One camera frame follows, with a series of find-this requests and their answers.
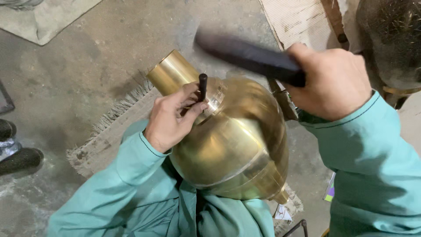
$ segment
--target man's left hand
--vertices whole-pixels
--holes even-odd
[[[199,83],[183,85],[176,93],[157,98],[144,136],[155,150],[164,153],[192,129],[195,119],[208,108],[197,102]]]

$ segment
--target brass cylinder neck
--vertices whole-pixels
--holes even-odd
[[[178,91],[184,84],[199,81],[198,71],[175,49],[146,77],[162,96]]]

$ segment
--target person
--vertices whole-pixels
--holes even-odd
[[[397,112],[372,90],[364,59],[303,44],[288,51],[307,76],[304,88],[287,86],[304,110],[300,123],[336,172],[329,236],[421,235],[421,160],[400,137]],[[197,192],[166,162],[207,107],[197,90],[187,84],[157,99],[150,120],[125,132],[116,159],[51,216],[48,235],[274,236],[265,202]],[[196,215],[198,196],[205,205]]]

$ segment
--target hand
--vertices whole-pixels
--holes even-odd
[[[176,93],[155,100],[144,131],[155,150],[164,153],[179,143],[192,129],[195,119],[208,108],[206,102],[197,103],[198,90],[198,83],[185,84]]]
[[[286,85],[294,104],[317,117],[336,121],[371,98],[364,58],[343,49],[316,52],[303,44],[288,49],[306,72],[303,88]]]

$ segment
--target brass pot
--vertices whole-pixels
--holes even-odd
[[[176,50],[147,75],[163,96],[198,77]],[[173,148],[175,169],[190,185],[211,194],[286,203],[287,137],[276,99],[246,78],[209,78],[206,98],[209,109]]]

